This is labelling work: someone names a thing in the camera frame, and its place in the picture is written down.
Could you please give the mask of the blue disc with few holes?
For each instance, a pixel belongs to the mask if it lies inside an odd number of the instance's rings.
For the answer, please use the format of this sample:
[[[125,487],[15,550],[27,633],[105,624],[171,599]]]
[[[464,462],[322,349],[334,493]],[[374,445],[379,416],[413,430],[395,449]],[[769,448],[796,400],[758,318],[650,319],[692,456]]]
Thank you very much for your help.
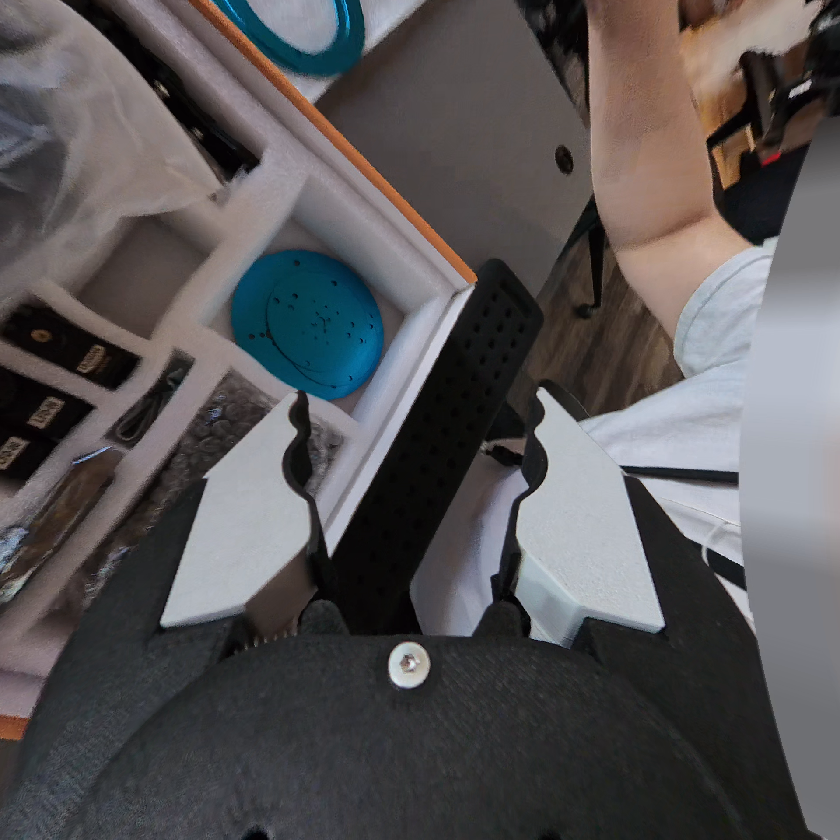
[[[257,259],[246,270],[233,295],[231,324],[234,341],[238,347],[259,362],[269,373],[285,382],[292,389],[306,392],[325,401],[336,400],[347,395],[328,397],[326,390],[322,386],[306,380],[302,374],[296,371],[286,357],[279,352],[270,337],[266,325],[266,304],[269,292],[275,285],[281,271],[291,265],[292,257],[297,256],[302,256],[304,259],[314,258],[315,260],[333,259],[346,266],[332,257],[303,249],[283,250],[273,255],[265,255]]]

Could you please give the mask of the crumpled clear plastic bag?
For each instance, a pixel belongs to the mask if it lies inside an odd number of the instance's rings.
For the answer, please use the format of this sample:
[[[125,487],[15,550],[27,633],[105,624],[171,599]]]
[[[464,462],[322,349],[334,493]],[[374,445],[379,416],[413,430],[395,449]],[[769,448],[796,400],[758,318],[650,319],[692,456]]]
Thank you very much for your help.
[[[67,284],[136,217],[216,192],[212,169],[118,50],[62,2],[1,6],[2,305]]]

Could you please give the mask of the blue disc with many holes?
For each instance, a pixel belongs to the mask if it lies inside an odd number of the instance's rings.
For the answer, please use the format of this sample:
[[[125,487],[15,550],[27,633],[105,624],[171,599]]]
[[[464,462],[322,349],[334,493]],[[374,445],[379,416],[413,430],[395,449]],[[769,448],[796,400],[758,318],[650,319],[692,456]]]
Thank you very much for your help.
[[[382,316],[372,294],[333,259],[292,257],[269,292],[266,325],[279,352],[328,397],[358,389],[382,352]]]

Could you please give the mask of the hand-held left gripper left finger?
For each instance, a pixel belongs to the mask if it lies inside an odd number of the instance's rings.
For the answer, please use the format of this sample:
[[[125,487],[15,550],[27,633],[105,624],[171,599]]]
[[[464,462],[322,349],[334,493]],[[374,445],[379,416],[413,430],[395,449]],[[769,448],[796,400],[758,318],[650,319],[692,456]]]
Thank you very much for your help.
[[[244,616],[257,632],[286,632],[315,595],[308,409],[306,393],[289,394],[207,472],[163,628]]]

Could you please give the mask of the black chair base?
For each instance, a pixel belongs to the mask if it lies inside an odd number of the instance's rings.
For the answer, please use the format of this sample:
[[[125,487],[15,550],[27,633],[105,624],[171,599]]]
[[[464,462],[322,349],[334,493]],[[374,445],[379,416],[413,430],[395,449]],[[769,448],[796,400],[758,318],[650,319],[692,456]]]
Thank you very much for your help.
[[[570,236],[570,243],[573,245],[584,236],[587,237],[589,248],[593,301],[578,306],[576,314],[580,319],[591,319],[602,305],[604,259],[607,245],[606,231],[594,196],[591,196],[575,224]]]

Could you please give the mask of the shiny foil packet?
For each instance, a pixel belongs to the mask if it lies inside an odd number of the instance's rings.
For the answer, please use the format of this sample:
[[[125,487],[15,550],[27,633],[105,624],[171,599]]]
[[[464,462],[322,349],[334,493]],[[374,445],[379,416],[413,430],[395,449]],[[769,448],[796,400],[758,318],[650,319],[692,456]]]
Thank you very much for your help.
[[[77,458],[28,520],[2,531],[2,608],[58,552],[98,504],[123,457],[121,450],[108,446]]]

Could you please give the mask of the white foam sheet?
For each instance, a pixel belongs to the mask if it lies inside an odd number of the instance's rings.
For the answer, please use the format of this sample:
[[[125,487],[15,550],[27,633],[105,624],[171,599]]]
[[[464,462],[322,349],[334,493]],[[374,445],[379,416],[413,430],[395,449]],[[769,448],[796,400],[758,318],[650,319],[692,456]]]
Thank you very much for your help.
[[[315,104],[337,79],[346,75],[426,4],[425,1],[360,1],[364,42],[352,64],[329,77],[301,74],[284,66],[280,66],[280,70],[310,104]],[[248,2],[248,5],[273,35],[305,54],[317,55],[326,51],[339,32],[337,2],[256,1]]]

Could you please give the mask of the bubble wrap bag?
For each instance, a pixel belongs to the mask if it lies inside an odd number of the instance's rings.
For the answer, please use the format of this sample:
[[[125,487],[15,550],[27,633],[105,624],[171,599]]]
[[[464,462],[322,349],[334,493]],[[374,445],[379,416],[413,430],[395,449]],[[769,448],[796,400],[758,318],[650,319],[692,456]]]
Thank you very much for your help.
[[[118,568],[147,538],[162,538],[164,549],[174,549],[176,574],[202,499],[207,472],[279,403],[272,402],[241,375],[226,374],[203,409],[194,416],[152,489],[105,545],[81,567],[68,597],[76,614],[80,616],[92,607]],[[311,468],[305,487],[316,506],[320,482],[329,471],[342,439],[329,427],[310,418],[309,423],[307,448]],[[313,570],[316,590],[328,591],[331,571],[323,533],[322,549]],[[171,588],[164,590],[164,608],[170,591]]]

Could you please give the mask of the person's white shirt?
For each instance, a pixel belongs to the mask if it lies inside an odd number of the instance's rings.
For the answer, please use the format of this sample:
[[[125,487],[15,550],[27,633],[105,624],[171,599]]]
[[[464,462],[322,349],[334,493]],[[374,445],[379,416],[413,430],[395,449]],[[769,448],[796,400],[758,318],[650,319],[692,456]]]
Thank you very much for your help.
[[[745,382],[754,328],[778,238],[716,269],[684,307],[674,342],[684,379],[581,426],[620,466],[739,471]],[[754,627],[742,561],[739,491],[642,479]],[[513,501],[527,489],[517,466],[478,454],[415,573],[410,598],[426,635],[471,635],[491,601]],[[718,557],[725,559],[721,566]]]

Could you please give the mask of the black servo without horn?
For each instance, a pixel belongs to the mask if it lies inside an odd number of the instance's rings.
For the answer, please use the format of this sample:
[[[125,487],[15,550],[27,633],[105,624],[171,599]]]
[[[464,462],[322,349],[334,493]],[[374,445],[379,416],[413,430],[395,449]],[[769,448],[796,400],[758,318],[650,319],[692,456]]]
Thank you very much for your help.
[[[45,306],[22,305],[2,325],[2,337],[38,358],[109,390],[121,386],[140,358]]]

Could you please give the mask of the orange cardboard kit box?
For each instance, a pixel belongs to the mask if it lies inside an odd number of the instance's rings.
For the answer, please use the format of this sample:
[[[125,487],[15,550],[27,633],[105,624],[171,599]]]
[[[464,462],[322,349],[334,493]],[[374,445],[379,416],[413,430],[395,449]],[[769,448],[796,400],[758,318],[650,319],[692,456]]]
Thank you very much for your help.
[[[337,543],[394,442],[421,384],[466,304],[476,275],[312,108],[270,72],[269,108],[225,69],[203,35],[234,52],[244,39],[202,15],[189,28],[166,2],[113,2],[118,22],[153,58],[180,74],[186,93],[221,119],[250,171],[212,169],[216,192],[182,209],[136,217],[106,256],[62,285],[37,280],[2,305],[2,325],[22,305],[45,306],[140,358],[115,390],[21,350],[2,337],[2,367],[89,403],[93,410],[27,481],[2,477],[2,531],[28,520],[81,456],[123,452],[98,504],[58,552],[2,608],[2,739],[19,740],[49,673],[78,623],[68,603],[81,567],[152,489],[194,416],[227,374],[279,403],[292,392],[237,346],[235,289],[271,250],[315,249],[351,268],[384,306],[385,344],[361,396],[308,395],[316,423],[341,436],[315,496],[328,548]]]

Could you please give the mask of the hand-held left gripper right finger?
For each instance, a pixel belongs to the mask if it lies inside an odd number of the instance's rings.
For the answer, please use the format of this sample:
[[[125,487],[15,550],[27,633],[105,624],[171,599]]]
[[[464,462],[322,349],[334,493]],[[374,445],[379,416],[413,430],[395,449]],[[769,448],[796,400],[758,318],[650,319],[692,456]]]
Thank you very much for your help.
[[[532,398],[496,601],[515,606],[527,636],[571,648],[586,620],[649,634],[665,628],[625,476],[581,426],[557,385]]]

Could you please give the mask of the servo with black horn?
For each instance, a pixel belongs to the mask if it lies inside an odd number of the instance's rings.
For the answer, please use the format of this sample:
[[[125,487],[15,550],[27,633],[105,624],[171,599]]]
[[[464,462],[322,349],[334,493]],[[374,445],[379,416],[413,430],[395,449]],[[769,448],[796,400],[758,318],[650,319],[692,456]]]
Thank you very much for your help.
[[[25,429],[1,425],[1,477],[27,481],[56,445]]]
[[[2,425],[59,442],[92,410],[80,398],[1,368]]]

